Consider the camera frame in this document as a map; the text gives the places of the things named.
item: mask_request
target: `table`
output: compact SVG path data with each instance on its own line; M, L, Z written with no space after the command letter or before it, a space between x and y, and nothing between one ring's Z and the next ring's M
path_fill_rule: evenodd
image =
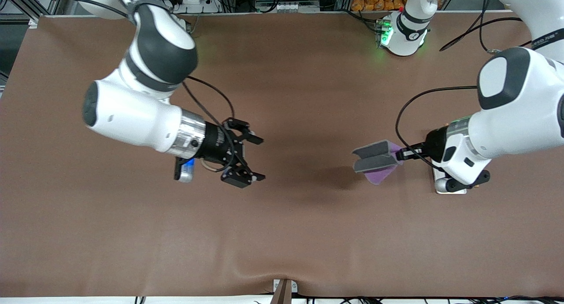
M411 57L377 49L345 14L201 17L193 75L266 140L246 154L267 179L244 190L199 165L192 184L177 183L173 157L87 129L84 92L117 67L134 29L42 18L0 101L0 294L220 296L291 278L308 296L564 296L563 148L496 159L492 181L465 196L435 194L422 162L378 187L351 168L353 149L397 141L410 97L476 83L490 58L477 34L438 51L475 16L437 15ZM490 48L530 36L519 22L484 33ZM200 113L181 89L171 101ZM477 110L473 91L435 93L401 130L417 143Z

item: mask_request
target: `brown table surface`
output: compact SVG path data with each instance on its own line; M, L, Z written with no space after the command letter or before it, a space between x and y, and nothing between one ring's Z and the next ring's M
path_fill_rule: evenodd
M345 14L202 17L194 75L266 140L246 154L267 179L244 190L200 165L177 183L172 156L84 126L84 92L123 57L128 21L41 19L0 103L0 294L219 296L292 278L309 296L564 296L564 148L496 159L465 196L435 194L422 162L378 187L351 169L354 148L397 142L407 99L475 84L490 58L477 32L438 51L475 17L437 15L404 58ZM484 33L490 48L529 37L519 22ZM181 89L172 102L201 113ZM417 143L477 110L475 91L435 93L401 130Z

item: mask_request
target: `purple object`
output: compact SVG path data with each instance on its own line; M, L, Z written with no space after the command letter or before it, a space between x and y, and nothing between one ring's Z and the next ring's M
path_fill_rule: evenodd
M397 151L401 150L401 147L399 145L391 142L389 142L389 144L390 144L390 154L395 154ZM364 172L364 175L366 176L366 178L370 183L374 185L379 185L386 177L389 176L389 174L391 174L391 172L395 170L396 167L397 165L394 165L394 166L385 167L383 169L367 171Z

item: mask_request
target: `silver metal ring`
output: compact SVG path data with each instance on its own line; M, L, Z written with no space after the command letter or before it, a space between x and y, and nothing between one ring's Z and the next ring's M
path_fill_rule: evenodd
M176 140L166 153L185 159L193 158L200 149L205 136L206 122L201 115L182 109Z

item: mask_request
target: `brown table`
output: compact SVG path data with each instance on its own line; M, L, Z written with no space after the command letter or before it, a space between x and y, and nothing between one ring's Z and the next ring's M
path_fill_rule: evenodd
M438 52L475 16L437 15L405 58L347 15L202 17L194 75L266 140L246 152L267 179L244 190L199 165L192 184L177 183L173 157L89 131L84 92L134 29L41 19L0 102L0 294L219 296L292 278L309 296L564 296L564 149L496 159L492 182L465 196L435 194L421 162L379 187L351 169L354 148L397 141L407 99L475 84L489 59L477 34ZM491 48L529 37L519 22L484 32ZM228 116L220 97L192 87ZM172 102L200 113L182 90ZM401 129L417 143L477 109L473 91L435 93Z

